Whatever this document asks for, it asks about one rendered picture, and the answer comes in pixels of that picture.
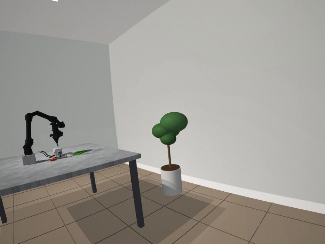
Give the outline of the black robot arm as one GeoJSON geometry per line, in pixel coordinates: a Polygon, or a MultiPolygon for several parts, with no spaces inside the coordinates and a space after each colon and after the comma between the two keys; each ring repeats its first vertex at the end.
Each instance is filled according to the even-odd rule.
{"type": "Polygon", "coordinates": [[[57,117],[55,116],[49,116],[47,114],[44,114],[39,111],[35,111],[32,113],[27,113],[25,115],[25,120],[26,120],[26,140],[25,140],[25,145],[23,146],[24,149],[24,154],[25,156],[33,154],[33,151],[31,149],[31,146],[33,145],[33,139],[31,138],[31,122],[33,119],[33,116],[38,115],[40,117],[43,117],[51,122],[50,125],[52,125],[52,129],[58,129],[58,128],[64,128],[65,124],[64,122],[60,122],[57,117]]]}

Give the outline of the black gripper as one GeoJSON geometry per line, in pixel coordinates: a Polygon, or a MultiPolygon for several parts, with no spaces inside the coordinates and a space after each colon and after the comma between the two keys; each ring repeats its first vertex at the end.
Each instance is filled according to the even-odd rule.
{"type": "Polygon", "coordinates": [[[58,130],[59,129],[52,129],[53,134],[50,134],[50,137],[52,137],[56,143],[58,143],[58,139],[63,136],[63,134],[58,133],[58,130]]]}

